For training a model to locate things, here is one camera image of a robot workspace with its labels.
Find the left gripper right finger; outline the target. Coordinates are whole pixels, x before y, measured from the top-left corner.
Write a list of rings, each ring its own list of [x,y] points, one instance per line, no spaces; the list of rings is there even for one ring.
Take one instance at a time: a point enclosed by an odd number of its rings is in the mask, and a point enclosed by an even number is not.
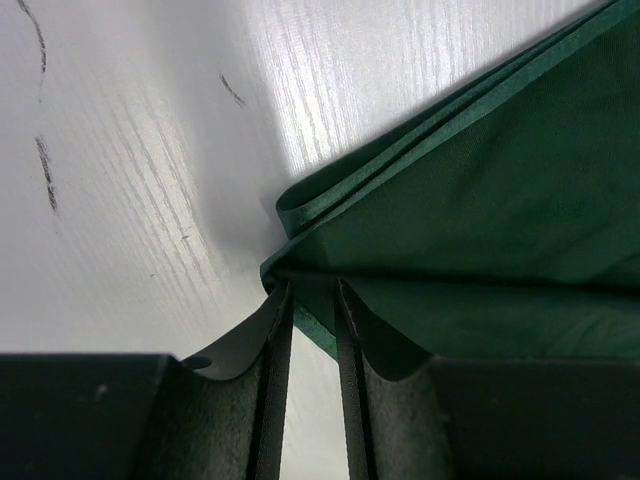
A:
[[[639,365],[425,351],[338,282],[353,479],[635,479]]]

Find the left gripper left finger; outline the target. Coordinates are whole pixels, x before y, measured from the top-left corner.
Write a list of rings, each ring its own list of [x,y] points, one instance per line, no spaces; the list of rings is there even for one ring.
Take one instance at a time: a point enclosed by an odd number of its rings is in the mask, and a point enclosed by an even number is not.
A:
[[[190,357],[5,353],[5,479],[275,479],[293,327],[289,283]]]

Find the dark green cloth napkin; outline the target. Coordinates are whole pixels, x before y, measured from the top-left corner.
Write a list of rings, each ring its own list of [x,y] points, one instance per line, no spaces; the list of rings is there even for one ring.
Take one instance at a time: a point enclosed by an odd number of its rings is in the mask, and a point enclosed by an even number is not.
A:
[[[612,1],[288,189],[297,326],[349,284],[427,351],[639,355],[639,5]]]

